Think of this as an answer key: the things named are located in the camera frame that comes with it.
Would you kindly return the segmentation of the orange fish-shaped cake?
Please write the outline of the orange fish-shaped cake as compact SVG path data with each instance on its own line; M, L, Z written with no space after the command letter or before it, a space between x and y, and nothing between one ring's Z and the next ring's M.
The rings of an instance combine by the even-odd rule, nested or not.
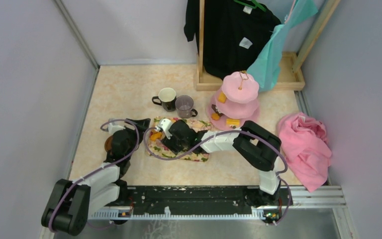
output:
M151 141L157 141L159 139L161 139L163 136L163 133L162 132L154 132L150 135L150 140Z

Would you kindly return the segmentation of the orange flower-shaped cookie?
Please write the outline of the orange flower-shaped cookie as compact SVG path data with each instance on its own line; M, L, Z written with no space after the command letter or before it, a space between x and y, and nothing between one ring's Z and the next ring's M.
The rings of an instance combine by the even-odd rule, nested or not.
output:
M220 115L218 115L217 113L212 113L211 114L211 119L215 120L215 121L220 120Z

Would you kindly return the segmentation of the chocolate triangle cake slice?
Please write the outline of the chocolate triangle cake slice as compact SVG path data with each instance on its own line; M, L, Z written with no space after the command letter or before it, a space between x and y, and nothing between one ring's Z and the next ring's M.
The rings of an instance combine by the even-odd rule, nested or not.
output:
M212 110L213 110L216 114L218 114L218 115L220 115L220 116L223 115L223 113L217 108L216 104L212 104L212 105L211 105L211 108L212 108Z

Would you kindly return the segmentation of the yellow layered cake slice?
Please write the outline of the yellow layered cake slice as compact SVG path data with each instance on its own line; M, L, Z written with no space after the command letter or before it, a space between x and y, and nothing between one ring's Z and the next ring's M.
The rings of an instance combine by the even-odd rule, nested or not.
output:
M225 121L225 124L229 128L238 128L240 126L241 122L239 119L227 118Z

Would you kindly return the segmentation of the yellow rectangular biscuit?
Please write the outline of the yellow rectangular biscuit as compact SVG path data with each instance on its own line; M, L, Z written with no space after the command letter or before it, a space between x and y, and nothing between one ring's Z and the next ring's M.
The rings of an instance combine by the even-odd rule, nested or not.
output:
M220 91L219 94L218 94L217 100L220 103L224 104L227 101L227 97L226 97L226 95L222 91Z

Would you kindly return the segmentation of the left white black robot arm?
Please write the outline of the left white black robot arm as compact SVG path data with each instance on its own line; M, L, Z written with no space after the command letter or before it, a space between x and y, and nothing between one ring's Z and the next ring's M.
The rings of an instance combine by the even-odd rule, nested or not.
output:
M139 148L150 126L146 119L109 119L100 129L110 134L105 143L106 159L94 171L77 180L58 180L41 218L41 224L51 231L77 236L86 226L89 216L115 203L129 200L127 183L121 178L130 167L130 159Z

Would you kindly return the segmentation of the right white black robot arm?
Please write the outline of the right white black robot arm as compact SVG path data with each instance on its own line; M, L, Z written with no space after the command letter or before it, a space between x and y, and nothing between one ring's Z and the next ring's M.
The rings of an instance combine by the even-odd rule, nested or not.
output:
M273 205L280 198L280 180L276 170L281 140L257 123L247 120L239 129L227 131L195 131L183 120L162 119L156 130L164 133L162 144L174 155L236 151L259 171L260 198Z

